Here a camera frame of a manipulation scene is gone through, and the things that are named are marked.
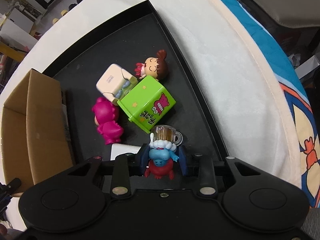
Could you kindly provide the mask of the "white wall charger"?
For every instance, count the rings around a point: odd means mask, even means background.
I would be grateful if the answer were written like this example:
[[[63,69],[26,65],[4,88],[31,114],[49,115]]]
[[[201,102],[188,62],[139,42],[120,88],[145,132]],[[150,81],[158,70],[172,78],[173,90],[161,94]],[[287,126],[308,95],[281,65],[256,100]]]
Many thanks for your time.
[[[110,160],[115,160],[117,156],[125,153],[137,154],[140,148],[140,146],[112,144]]]

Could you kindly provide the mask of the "blue red beer mug figurine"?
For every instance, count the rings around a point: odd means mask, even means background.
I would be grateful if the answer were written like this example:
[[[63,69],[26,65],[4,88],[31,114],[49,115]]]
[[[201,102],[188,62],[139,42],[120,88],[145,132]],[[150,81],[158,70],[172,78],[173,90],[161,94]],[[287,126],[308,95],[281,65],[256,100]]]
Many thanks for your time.
[[[178,147],[183,141],[183,135],[168,125],[157,125],[150,133],[149,149],[147,150],[147,164],[144,176],[153,175],[155,179],[168,176],[175,178],[174,163],[182,160]]]

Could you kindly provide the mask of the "brown cardboard box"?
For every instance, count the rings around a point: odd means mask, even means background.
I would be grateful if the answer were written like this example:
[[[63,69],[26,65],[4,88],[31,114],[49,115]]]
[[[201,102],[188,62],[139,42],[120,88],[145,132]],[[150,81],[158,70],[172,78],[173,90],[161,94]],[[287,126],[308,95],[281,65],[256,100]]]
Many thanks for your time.
[[[59,81],[34,69],[4,102],[2,164],[7,183],[21,181],[14,196],[72,167],[63,117]]]

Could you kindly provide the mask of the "magenta pig figurine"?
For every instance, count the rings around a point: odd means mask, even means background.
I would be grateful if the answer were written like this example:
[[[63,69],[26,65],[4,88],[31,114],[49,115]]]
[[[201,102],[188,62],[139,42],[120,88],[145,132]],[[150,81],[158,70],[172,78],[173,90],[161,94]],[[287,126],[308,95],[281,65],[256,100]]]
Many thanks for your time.
[[[105,97],[99,97],[92,107],[97,132],[103,137],[105,144],[114,144],[121,141],[124,129],[117,123],[119,108]]]

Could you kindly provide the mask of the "green cube toy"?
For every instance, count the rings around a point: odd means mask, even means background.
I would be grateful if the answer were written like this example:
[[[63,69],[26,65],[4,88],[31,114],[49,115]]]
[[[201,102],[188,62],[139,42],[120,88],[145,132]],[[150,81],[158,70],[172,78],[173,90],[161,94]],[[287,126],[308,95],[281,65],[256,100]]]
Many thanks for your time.
[[[147,76],[125,97],[119,107],[141,130],[150,133],[157,122],[176,104],[168,90],[155,78]]]

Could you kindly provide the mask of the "cream white cube toy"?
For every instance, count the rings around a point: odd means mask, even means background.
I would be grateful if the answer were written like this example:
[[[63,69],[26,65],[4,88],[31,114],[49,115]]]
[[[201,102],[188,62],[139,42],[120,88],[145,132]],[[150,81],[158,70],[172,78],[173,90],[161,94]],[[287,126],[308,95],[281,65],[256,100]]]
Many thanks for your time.
[[[125,97],[137,83],[135,76],[113,63],[97,81],[96,88],[108,101],[117,106],[118,101]]]

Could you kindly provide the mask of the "brown haired girl figurine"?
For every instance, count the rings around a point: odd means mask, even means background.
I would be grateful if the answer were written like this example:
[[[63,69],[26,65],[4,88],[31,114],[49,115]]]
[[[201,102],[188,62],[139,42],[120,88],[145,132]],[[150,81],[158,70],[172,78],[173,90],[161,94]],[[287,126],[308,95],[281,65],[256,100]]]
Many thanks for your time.
[[[158,81],[164,79],[169,73],[169,68],[165,61],[166,57],[167,52],[162,49],[157,51],[156,57],[148,57],[143,63],[136,63],[136,77],[143,79],[146,76],[151,76]]]

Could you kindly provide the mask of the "blue cartoon bedsheet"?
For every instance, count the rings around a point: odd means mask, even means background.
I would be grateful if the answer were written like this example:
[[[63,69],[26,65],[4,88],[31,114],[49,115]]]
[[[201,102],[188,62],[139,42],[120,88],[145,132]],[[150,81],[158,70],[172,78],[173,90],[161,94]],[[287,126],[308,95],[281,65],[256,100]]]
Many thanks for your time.
[[[271,34],[237,0],[221,0],[256,42],[273,70],[295,123],[301,157],[302,190],[319,207],[319,130],[293,66]]]

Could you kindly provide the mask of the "black rectangular tray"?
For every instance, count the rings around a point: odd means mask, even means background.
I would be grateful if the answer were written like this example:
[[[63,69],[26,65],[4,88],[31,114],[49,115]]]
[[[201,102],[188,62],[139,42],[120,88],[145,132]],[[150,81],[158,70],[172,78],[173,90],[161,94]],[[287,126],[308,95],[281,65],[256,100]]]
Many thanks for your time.
[[[150,1],[77,39],[44,74],[63,90],[76,163],[94,155],[110,159],[111,146],[97,131],[93,107],[117,93],[122,144],[141,146],[153,128],[168,125],[182,134],[189,154],[211,154],[218,161],[228,155],[199,81]]]

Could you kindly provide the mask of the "right yellow slipper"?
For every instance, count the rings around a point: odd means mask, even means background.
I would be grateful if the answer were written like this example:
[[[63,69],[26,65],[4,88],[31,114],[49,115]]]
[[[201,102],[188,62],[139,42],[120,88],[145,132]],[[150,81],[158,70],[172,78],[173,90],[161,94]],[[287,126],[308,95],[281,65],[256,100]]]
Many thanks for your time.
[[[65,16],[65,14],[67,14],[68,13],[68,10],[63,10],[63,11],[61,11],[61,16]]]

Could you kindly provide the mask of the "left black slipper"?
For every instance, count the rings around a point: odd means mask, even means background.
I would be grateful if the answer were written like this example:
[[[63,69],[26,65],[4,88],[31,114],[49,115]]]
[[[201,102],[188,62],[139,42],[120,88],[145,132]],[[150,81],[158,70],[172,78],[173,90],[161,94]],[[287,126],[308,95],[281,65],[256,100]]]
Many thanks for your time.
[[[77,4],[75,4],[75,3],[70,4],[69,7],[68,7],[68,10],[72,10],[76,6],[77,6]]]

